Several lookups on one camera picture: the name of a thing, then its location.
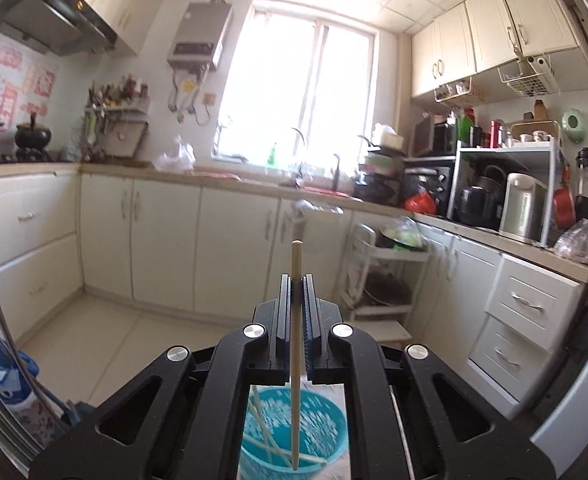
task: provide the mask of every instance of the kitchen countertop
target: kitchen countertop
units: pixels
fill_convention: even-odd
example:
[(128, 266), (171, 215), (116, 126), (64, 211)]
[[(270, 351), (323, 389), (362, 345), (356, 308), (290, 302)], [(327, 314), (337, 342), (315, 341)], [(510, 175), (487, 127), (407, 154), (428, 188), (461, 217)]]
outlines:
[(170, 182), (175, 184), (191, 184), (214, 189), (284, 198), (287, 200), (309, 200), (310, 202), (323, 202), (352, 211), (360, 211), (384, 216), (407, 215), (417, 222), (442, 229), (455, 235), (459, 235), (475, 242), (493, 247), (499, 251), (512, 254), (533, 264), (552, 270), (572, 280), (588, 283), (588, 266), (577, 264), (556, 256), (552, 251), (545, 250), (489, 233), (465, 225), (451, 222), (447, 219), (430, 215), (415, 214), (401, 208), (363, 202), (355, 198), (330, 196), (311, 191), (280, 187), (277, 184), (261, 182), (258, 180), (235, 180), (224, 178), (209, 178), (192, 174), (164, 173), (153, 168), (126, 168), (123, 166), (111, 166), (107, 164), (1, 164), (0, 177), (22, 174), (78, 172), (102, 174), (121, 178), (136, 178), (141, 180), (154, 180), (158, 182)]

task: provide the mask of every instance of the white drawer unit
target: white drawer unit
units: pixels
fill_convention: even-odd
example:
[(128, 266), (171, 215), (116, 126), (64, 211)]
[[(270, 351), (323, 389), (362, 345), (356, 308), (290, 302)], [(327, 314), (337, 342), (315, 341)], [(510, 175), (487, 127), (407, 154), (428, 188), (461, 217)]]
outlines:
[(469, 358), (517, 400), (523, 400), (549, 354), (511, 328), (487, 317)]
[(0, 303), (16, 340), (83, 285), (76, 235), (0, 267)]
[(0, 178), (0, 265), (76, 231), (78, 176)]
[(582, 288), (580, 283), (504, 254), (485, 310), (552, 351), (567, 331)]

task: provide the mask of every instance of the faucet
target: faucet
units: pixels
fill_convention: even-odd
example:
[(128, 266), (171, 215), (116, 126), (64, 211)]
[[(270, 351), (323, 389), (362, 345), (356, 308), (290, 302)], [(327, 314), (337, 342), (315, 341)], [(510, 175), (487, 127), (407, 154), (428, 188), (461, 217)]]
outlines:
[(332, 179), (332, 191), (338, 191), (338, 181), (341, 177), (341, 155), (335, 153), (336, 168), (334, 168), (334, 177)]

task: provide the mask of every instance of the blue bucket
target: blue bucket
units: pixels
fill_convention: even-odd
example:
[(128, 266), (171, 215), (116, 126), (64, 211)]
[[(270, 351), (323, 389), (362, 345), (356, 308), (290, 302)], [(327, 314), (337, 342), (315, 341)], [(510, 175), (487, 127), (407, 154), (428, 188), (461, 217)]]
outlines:
[[(276, 386), (259, 391), (261, 411), (267, 429), (283, 450), (292, 450), (291, 400), (289, 387)], [(261, 428), (248, 410), (245, 413), (244, 433), (263, 441)], [(327, 464), (338, 460), (347, 450), (347, 420), (343, 411), (327, 399), (311, 390), (300, 393), (300, 452), (325, 458)], [(280, 454), (272, 452), (270, 463), (267, 451), (244, 440), (238, 462), (245, 480), (307, 480), (325, 464), (301, 459), (298, 470), (287, 466)]]

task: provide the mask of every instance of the window frame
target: window frame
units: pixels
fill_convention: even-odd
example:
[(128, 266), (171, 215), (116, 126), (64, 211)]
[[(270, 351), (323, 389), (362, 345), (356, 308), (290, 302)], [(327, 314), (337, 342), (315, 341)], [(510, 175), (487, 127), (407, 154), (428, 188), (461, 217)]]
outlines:
[[(325, 43), (327, 41), (327, 36), (329, 34), (330, 27), (338, 27), (344, 30), (348, 30), (349, 32), (353, 32), (355, 34), (359, 34), (360, 36), (366, 37), (368, 40), (368, 74), (367, 74), (367, 81), (368, 88), (367, 88), (367, 104), (365, 108), (365, 115), (363, 117), (363, 124), (362, 124), (362, 134), (365, 137), (369, 137), (366, 133), (366, 127), (368, 121), (371, 119), (372, 115), (372, 108), (374, 103), (372, 102), (372, 91), (373, 86), (375, 84), (374, 80), (374, 61), (375, 61), (375, 42), (376, 42), (376, 33), (370, 30), (365, 30), (364, 28), (353, 27), (350, 25), (346, 25), (345, 23), (335, 22), (333, 20), (329, 20), (327, 18), (322, 18), (320, 16), (306, 13), (304, 11), (297, 11), (294, 9), (274, 9), (268, 6), (262, 6), (260, 4), (253, 4), (251, 9), (251, 16), (248, 17), (248, 20), (253, 20), (257, 14), (265, 14), (267, 15), (268, 19), (271, 15), (279, 15), (279, 16), (287, 16), (289, 18), (296, 18), (300, 20), (306, 20), (308, 22), (314, 23), (314, 39), (312, 40), (312, 58), (308, 66), (308, 78), (306, 80), (305, 91), (303, 93), (303, 100), (301, 103), (300, 113), (298, 117), (298, 124), (296, 127), (304, 134), (305, 137), (305, 148), (309, 146), (311, 139), (311, 125), (312, 119), (314, 117), (314, 108), (316, 105), (316, 91), (318, 89), (319, 83), (319, 76), (320, 76), (320, 67), (323, 62), (323, 54), (325, 51)], [(221, 154), (218, 151), (218, 144), (220, 140), (220, 135), (222, 131), (218, 131), (215, 135), (215, 140), (213, 143), (213, 155), (219, 159), (228, 158), (227, 154)], [(298, 150), (300, 148), (300, 136), (296, 136), (292, 157), (296, 156)], [(354, 160), (354, 164), (357, 164), (361, 153), (363, 150), (363, 141), (360, 142), (359, 151), (357, 153), (357, 159)], [(313, 170), (311, 171), (312, 174), (324, 173), (326, 168), (318, 168), (315, 166), (311, 166), (306, 160), (304, 160), (304, 165), (306, 170)], [(264, 166), (260, 166), (254, 164), (258, 168), (264, 168)]]

